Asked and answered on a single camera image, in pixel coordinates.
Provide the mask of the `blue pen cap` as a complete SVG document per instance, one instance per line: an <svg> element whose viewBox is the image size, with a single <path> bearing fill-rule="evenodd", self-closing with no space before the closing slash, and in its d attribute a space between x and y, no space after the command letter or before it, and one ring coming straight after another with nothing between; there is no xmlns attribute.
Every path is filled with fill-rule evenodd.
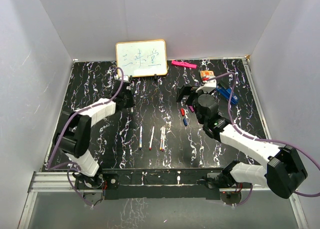
<svg viewBox="0 0 320 229"><path fill-rule="evenodd" d="M187 126L188 125L188 122L187 122L187 120L186 120L186 118L183 118L183 124L185 125L185 126Z"/></svg>

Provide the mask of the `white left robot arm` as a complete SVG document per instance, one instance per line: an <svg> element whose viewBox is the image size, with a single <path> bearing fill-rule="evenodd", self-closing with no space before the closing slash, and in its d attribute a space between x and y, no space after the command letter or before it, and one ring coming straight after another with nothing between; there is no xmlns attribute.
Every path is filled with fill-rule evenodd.
<svg viewBox="0 0 320 229"><path fill-rule="evenodd" d="M134 105L131 82L126 75L115 81L109 97L100 98L83 109L61 113L61 121L57 125L52 144L55 150L61 150L76 164L79 173L86 176L85 181L91 188L99 188L104 178L98 173L100 166L89 151L92 127Z"/></svg>

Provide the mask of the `blue whiteboard pen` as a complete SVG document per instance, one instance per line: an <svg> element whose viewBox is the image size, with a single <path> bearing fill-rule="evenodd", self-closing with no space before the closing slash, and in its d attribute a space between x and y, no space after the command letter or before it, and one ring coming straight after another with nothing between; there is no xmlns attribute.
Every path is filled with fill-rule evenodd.
<svg viewBox="0 0 320 229"><path fill-rule="evenodd" d="M141 150L143 147L143 126L140 125L140 130L139 130L139 149Z"/></svg>

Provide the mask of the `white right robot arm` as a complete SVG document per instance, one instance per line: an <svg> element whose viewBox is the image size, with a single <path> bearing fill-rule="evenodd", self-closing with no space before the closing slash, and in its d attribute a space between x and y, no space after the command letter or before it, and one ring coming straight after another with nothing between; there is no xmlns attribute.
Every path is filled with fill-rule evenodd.
<svg viewBox="0 0 320 229"><path fill-rule="evenodd" d="M214 97L201 88L184 84L177 91L176 101L187 97L186 105L194 109L197 121L207 136L231 146L254 159L258 164L245 164L233 160L219 175L207 177L209 185L233 188L239 183L268 187L277 196L287 199L307 179L307 170L296 148L278 146L253 136L232 125L219 113Z"/></svg>

